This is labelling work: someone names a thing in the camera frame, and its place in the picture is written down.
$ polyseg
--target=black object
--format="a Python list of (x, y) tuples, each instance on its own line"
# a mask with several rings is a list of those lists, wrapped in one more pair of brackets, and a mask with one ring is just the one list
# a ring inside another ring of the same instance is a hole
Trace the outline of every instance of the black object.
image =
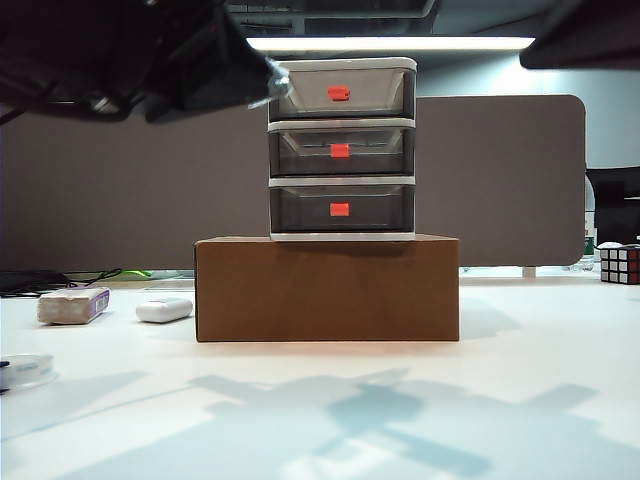
[[(5, 362), (5, 361), (0, 362), (0, 385), (2, 385), (4, 383), (2, 381), (2, 369), (4, 367), (8, 367), (9, 365), (10, 365), (9, 362)], [(2, 395), (4, 392), (8, 392), (8, 391), (9, 391), (8, 388), (0, 388), (0, 395)]]
[(640, 167), (589, 169), (596, 198), (598, 243), (638, 243), (640, 235)]
[(38, 297), (43, 291), (70, 284), (65, 275), (50, 270), (0, 272), (0, 297)]
[(272, 68), (214, 0), (3, 0), (0, 102), (162, 122), (268, 96)]
[(640, 69), (640, 2), (569, 0), (520, 53), (525, 68)]
[(0, 298), (27, 297), (37, 298), (43, 293), (59, 288), (88, 287), (100, 280), (115, 277), (122, 273), (121, 268), (105, 270), (88, 280), (73, 280), (67, 275), (52, 270), (0, 271)]

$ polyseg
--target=ceiling light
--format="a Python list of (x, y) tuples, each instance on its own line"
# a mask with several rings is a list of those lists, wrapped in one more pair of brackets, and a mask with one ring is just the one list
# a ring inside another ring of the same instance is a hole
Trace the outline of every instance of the ceiling light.
[(248, 38), (262, 52), (345, 51), (517, 51), (533, 38), (522, 37), (271, 37)]

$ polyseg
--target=cubicle divider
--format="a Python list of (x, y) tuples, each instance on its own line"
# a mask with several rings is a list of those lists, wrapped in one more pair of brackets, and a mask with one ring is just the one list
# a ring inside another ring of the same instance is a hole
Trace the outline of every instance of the cubicle divider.
[[(571, 96), (419, 98), (416, 231), (462, 265), (561, 265), (584, 235)], [(190, 268), (196, 240), (269, 232), (266, 110), (151, 126), (24, 115), (3, 127), (1, 269)]]

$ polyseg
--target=wall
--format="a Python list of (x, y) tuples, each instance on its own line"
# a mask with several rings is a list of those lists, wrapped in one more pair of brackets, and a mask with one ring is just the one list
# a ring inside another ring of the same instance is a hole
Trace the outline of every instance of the wall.
[(531, 71), (517, 55), (421, 70), (420, 96), (569, 93), (587, 110), (587, 165), (640, 165), (640, 72)]

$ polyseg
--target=cardboard box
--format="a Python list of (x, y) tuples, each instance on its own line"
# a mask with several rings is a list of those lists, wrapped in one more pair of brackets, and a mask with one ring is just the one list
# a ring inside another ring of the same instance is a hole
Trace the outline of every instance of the cardboard box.
[(457, 341), (458, 243), (197, 242), (198, 341)]

